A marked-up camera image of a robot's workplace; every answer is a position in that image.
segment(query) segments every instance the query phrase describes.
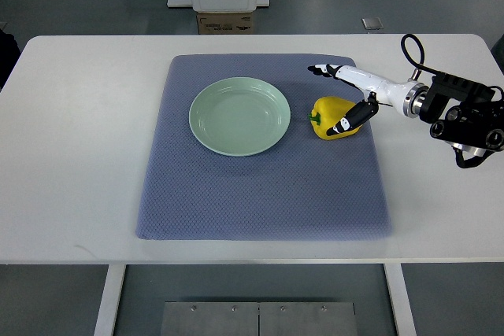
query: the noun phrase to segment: black chair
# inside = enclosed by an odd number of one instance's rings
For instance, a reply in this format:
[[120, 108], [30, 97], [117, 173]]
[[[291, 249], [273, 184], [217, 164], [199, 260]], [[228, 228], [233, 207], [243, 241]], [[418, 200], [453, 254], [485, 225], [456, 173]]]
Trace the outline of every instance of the black chair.
[[0, 31], [0, 90], [6, 84], [20, 55], [14, 36]]
[[502, 73], [504, 73], [504, 35], [502, 35], [501, 39], [491, 48], [491, 55], [494, 56], [497, 65], [500, 67]]

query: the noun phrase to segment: bell pepper stem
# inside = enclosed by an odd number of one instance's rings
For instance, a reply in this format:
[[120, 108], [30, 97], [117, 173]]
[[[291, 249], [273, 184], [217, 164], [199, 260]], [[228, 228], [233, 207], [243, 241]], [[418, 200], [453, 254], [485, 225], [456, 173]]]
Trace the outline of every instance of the bell pepper stem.
[[310, 121], [316, 122], [317, 125], [321, 124], [321, 114], [319, 112], [317, 112], [317, 114], [315, 116], [312, 116], [311, 114], [309, 114], [308, 117], [309, 117]]

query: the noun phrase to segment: cardboard box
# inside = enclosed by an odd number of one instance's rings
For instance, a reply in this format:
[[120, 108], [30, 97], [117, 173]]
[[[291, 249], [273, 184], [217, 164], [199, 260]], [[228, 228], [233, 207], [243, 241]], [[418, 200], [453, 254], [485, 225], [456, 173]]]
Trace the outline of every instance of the cardboard box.
[[200, 35], [252, 35], [254, 20], [252, 12], [207, 13], [197, 15]]

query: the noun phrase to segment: black cable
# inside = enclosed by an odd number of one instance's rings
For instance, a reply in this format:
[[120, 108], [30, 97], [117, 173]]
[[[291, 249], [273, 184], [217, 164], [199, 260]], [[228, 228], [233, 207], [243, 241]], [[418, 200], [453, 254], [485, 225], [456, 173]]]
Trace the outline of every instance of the black cable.
[[499, 87], [499, 86], [489, 86], [489, 88], [495, 88], [496, 90], [498, 90], [500, 93], [501, 93], [501, 100], [504, 100], [504, 90]]
[[[413, 60], [413, 58], [410, 56], [410, 53], [408, 53], [408, 50], [406, 49], [406, 40], [407, 39], [412, 39], [414, 42], [417, 43], [418, 49], [420, 50], [420, 63], [415, 62]], [[401, 39], [401, 49], [402, 49], [402, 52], [404, 53], [404, 56], [408, 60], [408, 62], [410, 64], [412, 64], [415, 68], [418, 68], [421, 71], [430, 72], [433, 75], [438, 75], [441, 73], [440, 71], [437, 71], [433, 68], [429, 68], [427, 66], [424, 66], [424, 59], [425, 59], [424, 47], [422, 46], [422, 42], [420, 42], [418, 37], [416, 37], [415, 35], [412, 35], [410, 33], [407, 35], [404, 35]]]

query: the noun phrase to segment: white machine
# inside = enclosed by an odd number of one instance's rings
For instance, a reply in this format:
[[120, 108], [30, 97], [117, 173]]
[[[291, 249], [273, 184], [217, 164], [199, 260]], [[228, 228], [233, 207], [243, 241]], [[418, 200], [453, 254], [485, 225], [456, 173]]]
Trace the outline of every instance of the white machine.
[[[413, 39], [421, 52], [420, 63], [415, 62], [406, 50], [406, 40]], [[473, 168], [490, 155], [504, 150], [504, 90], [485, 86], [458, 76], [424, 66], [424, 48], [415, 35], [404, 35], [401, 48], [406, 59], [416, 68], [406, 83], [394, 83], [351, 66], [314, 65], [308, 67], [316, 75], [338, 79], [361, 90], [367, 98], [357, 103], [327, 135], [354, 130], [373, 117], [379, 105], [394, 107], [399, 114], [420, 119], [431, 124], [433, 138], [449, 143], [455, 151], [457, 165]], [[432, 85], [418, 82], [422, 71], [433, 74]], [[501, 94], [492, 100], [495, 90]], [[445, 112], [448, 101], [460, 103]], [[465, 159], [463, 153], [471, 157]]]

